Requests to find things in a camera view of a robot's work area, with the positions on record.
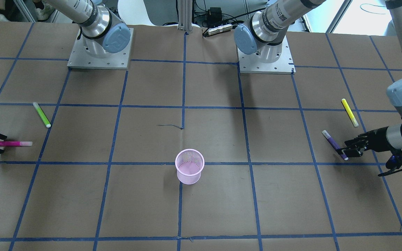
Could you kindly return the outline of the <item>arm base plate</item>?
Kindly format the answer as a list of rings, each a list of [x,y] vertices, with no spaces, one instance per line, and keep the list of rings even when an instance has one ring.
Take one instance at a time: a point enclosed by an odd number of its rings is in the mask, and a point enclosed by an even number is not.
[[[120,52],[109,53],[97,42],[77,33],[67,66],[73,69],[114,69],[127,70],[131,59],[134,29],[129,28],[130,42]]]
[[[278,45],[266,45],[250,55],[237,49],[237,54],[241,73],[284,75],[296,73],[286,36]]]

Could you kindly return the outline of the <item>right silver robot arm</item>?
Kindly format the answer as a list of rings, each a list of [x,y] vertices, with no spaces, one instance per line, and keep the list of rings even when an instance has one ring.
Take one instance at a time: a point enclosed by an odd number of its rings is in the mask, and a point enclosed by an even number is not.
[[[128,70],[68,67],[73,41],[131,44],[131,31],[91,0],[47,0],[70,24],[0,21],[0,163],[111,160],[121,143]]]

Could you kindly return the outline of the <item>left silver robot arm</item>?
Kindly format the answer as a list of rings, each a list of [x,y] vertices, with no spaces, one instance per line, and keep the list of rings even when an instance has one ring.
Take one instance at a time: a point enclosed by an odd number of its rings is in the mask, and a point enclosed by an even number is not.
[[[292,22],[322,3],[322,0],[276,0],[265,9],[257,11],[250,21],[236,27],[234,41],[237,48],[251,55],[264,47],[278,44]],[[387,0],[385,6],[392,17],[402,53],[402,0]],[[402,78],[386,89],[386,96],[402,119]],[[402,171],[402,122],[360,134],[345,141],[344,148],[339,148],[331,138],[328,141],[338,155],[346,158],[361,157],[368,150],[389,151],[392,156],[386,162],[388,171],[381,173],[381,176]]]

